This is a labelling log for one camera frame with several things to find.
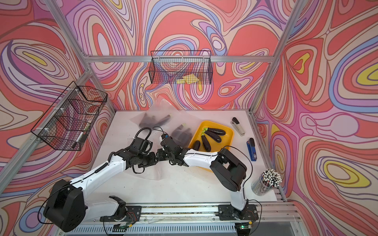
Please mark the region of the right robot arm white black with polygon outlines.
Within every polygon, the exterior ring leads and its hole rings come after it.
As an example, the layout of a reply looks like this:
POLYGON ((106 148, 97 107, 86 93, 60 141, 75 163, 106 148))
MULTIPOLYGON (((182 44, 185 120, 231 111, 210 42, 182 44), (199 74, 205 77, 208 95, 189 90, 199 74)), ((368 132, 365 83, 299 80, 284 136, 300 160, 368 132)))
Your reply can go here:
POLYGON ((167 160, 172 165, 200 167, 211 170, 220 183, 230 191, 231 206, 242 211, 247 200, 242 184, 246 178, 247 166, 232 152, 222 148, 219 152, 203 152, 188 147, 180 147, 172 137, 163 134, 160 138, 159 160, 167 160))

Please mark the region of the clear zip-top plastic bag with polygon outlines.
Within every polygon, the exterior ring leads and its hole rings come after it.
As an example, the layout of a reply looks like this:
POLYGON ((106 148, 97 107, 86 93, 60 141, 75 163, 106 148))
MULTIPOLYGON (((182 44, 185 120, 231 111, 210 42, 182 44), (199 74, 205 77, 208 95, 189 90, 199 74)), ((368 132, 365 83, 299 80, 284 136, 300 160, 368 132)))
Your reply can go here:
MULTIPOLYGON (((178 115, 179 112, 180 111, 177 110, 170 102, 168 102, 166 99, 162 99, 156 102, 154 105, 152 105, 152 107, 150 107, 147 111, 142 112, 141 114, 131 118, 131 122, 133 122, 134 124, 138 126, 145 113, 149 116, 155 116, 157 122, 161 120, 162 118, 164 118, 165 116, 171 115, 172 118, 169 121, 171 122, 174 116, 178 115)), ((167 128, 168 123, 161 126, 161 128, 164 131, 168 131, 168 128, 167 128)))

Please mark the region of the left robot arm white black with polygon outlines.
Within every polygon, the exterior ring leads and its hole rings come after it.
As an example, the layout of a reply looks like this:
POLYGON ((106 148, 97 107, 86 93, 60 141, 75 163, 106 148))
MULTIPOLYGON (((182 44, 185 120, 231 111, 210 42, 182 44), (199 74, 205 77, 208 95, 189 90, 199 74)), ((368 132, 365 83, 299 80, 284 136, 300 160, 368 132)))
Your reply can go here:
POLYGON ((43 216, 64 232, 72 231, 82 221, 99 217, 123 221, 129 213, 126 202, 119 197, 110 196, 108 200, 99 202, 86 199, 117 174, 154 160, 155 155, 149 153, 152 146, 153 143, 147 139, 134 138, 130 146, 111 152, 107 161, 96 169, 70 181, 56 182, 45 202, 43 216))

